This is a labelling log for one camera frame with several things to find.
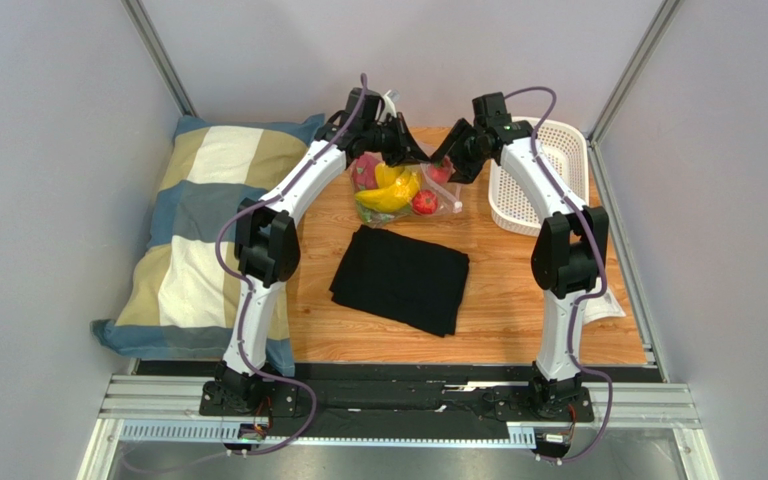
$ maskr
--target wood tabletop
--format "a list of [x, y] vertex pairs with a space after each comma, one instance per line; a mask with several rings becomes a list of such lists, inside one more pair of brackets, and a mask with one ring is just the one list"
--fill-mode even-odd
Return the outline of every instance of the wood tabletop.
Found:
[[[439, 145], [448, 128], [415, 128], [418, 141]], [[341, 307], [328, 290], [361, 221], [348, 172], [328, 185], [302, 221], [301, 263], [287, 285], [292, 348], [304, 362], [531, 363], [541, 345], [543, 292], [532, 278], [535, 238], [507, 232], [491, 218], [490, 168], [461, 190], [460, 214], [397, 220], [385, 228], [466, 253], [470, 273], [454, 336]], [[599, 204], [593, 181], [591, 205]], [[586, 325], [581, 358], [589, 364], [646, 362], [611, 242], [606, 273], [627, 316]]]

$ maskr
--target plastic bag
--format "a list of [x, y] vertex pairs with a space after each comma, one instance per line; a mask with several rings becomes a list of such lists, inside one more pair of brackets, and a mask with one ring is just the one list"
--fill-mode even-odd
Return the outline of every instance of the plastic bag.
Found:
[[422, 163], [391, 168], [380, 155], [364, 153], [351, 166], [357, 213], [371, 227], [409, 215], [459, 213], [463, 209], [461, 185], [447, 183], [453, 172], [448, 158], [443, 165]]

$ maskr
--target folded black cloth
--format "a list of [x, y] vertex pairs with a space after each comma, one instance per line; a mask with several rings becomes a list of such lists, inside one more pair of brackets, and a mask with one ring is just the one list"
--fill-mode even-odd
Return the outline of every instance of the folded black cloth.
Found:
[[331, 283], [333, 301], [440, 337], [454, 335], [469, 263], [457, 250], [362, 226]]

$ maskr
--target perforated basket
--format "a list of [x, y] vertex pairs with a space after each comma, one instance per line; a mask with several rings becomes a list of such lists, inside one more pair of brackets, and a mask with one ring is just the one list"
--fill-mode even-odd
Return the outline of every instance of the perforated basket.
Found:
[[[514, 117], [514, 120], [528, 120], [532, 125], [538, 123], [537, 118], [531, 117]], [[566, 123], [547, 120], [538, 130], [538, 140], [543, 144], [544, 158], [549, 160], [570, 189], [588, 202], [588, 152], [585, 137]], [[489, 163], [491, 178], [488, 200], [493, 221], [505, 230], [537, 236], [541, 224], [523, 190], [496, 162]]]

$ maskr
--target pillow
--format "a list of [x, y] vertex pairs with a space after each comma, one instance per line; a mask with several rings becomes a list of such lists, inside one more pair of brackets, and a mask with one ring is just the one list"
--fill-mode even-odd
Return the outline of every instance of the pillow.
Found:
[[[182, 117], [132, 295], [117, 320], [91, 323], [97, 340], [127, 357], [221, 357], [236, 321], [240, 282], [215, 259], [218, 231], [244, 198], [258, 199], [283, 180], [324, 119], [229, 126]], [[222, 242], [229, 265], [238, 263], [235, 235], [231, 228]], [[285, 290], [272, 315], [266, 356], [281, 374], [294, 375]]]

